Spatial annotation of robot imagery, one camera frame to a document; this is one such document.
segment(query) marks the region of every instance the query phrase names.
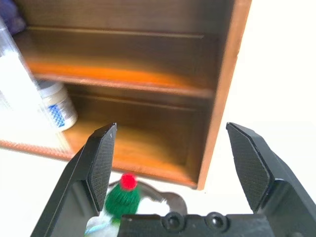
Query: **plastic container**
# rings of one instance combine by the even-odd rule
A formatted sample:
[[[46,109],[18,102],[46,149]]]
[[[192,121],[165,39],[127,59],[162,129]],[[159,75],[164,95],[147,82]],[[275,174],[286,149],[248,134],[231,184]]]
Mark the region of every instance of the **plastic container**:
[[[63,83],[38,80],[40,95],[60,131],[72,127],[78,118]]]

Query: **shelf board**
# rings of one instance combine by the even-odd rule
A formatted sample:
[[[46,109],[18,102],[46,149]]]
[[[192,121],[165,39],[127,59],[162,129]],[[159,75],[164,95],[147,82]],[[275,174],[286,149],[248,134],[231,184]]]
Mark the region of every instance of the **shelf board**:
[[[96,102],[80,96],[72,100],[79,119],[64,135],[74,152],[94,130],[117,122],[113,169],[196,187],[198,173],[187,166],[194,111],[103,99]]]
[[[31,28],[15,42],[36,77],[210,98],[217,39]]]

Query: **wooden shelving unit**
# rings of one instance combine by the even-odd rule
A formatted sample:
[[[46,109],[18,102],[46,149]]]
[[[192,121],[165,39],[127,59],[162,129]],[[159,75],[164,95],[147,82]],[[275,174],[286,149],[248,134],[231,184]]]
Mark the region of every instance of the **wooden shelving unit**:
[[[63,81],[79,114],[74,153],[117,122],[114,169],[203,189],[250,0],[17,2],[27,65]]]

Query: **small knitted hat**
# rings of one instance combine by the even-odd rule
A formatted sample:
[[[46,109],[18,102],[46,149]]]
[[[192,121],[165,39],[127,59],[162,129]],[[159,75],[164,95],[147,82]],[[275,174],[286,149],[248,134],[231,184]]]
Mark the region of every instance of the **small knitted hat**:
[[[123,174],[119,183],[107,195],[104,207],[114,219],[121,219],[124,214],[135,214],[139,202],[140,194],[135,176]]]

